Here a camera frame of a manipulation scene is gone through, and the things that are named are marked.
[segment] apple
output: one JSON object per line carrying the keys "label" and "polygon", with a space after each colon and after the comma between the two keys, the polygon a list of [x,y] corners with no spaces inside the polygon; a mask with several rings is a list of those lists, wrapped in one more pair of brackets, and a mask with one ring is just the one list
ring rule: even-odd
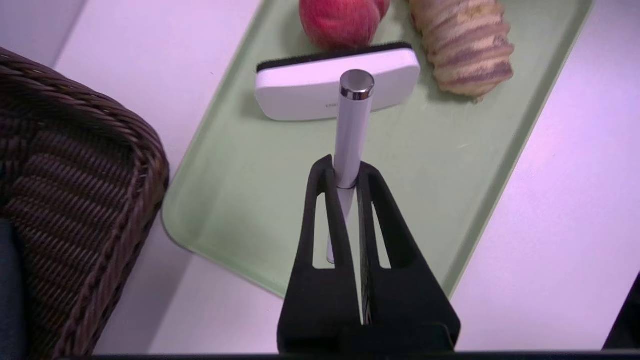
{"label": "apple", "polygon": [[390,0],[300,0],[302,27],[323,50],[371,44]]}

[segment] bread roll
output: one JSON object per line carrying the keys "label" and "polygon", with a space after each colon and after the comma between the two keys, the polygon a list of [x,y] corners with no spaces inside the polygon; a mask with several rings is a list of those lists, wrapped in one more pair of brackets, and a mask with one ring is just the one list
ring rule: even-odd
{"label": "bread roll", "polygon": [[513,77],[511,29],[497,0],[409,0],[413,25],[443,91],[481,100]]}

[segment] brown wicker basket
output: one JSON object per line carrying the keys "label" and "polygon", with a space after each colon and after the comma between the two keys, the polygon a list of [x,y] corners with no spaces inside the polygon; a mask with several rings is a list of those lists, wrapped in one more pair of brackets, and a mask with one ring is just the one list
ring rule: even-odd
{"label": "brown wicker basket", "polygon": [[0,217],[22,245],[29,359],[92,352],[168,169],[139,116],[0,47]]}

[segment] light green tray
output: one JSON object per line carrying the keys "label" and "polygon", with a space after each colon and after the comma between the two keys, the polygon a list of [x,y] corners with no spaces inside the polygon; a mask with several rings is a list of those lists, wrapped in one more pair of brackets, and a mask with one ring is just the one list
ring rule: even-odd
{"label": "light green tray", "polygon": [[[404,104],[371,115],[364,161],[384,175],[447,293],[471,256],[591,8],[587,0],[502,2],[516,47],[515,76],[479,104],[438,90],[406,1],[392,1],[374,39],[375,44],[413,44],[422,75]],[[297,1],[263,2],[163,209],[166,230],[178,244],[281,296],[300,237],[308,173],[316,160],[333,152],[336,123],[267,119],[253,96],[255,66],[315,52],[302,30]],[[323,259],[326,214],[317,219],[316,258]],[[357,216],[348,227],[357,267]]]}

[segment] table surface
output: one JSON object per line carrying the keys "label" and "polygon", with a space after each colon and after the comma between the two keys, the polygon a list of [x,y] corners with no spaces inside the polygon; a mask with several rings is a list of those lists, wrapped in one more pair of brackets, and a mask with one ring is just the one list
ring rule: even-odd
{"label": "table surface", "polygon": [[[172,174],[258,0],[89,0],[56,69],[155,127]],[[640,2],[598,0],[456,289],[458,350],[602,347],[640,270]],[[276,352],[282,299],[156,220],[98,354]]]}

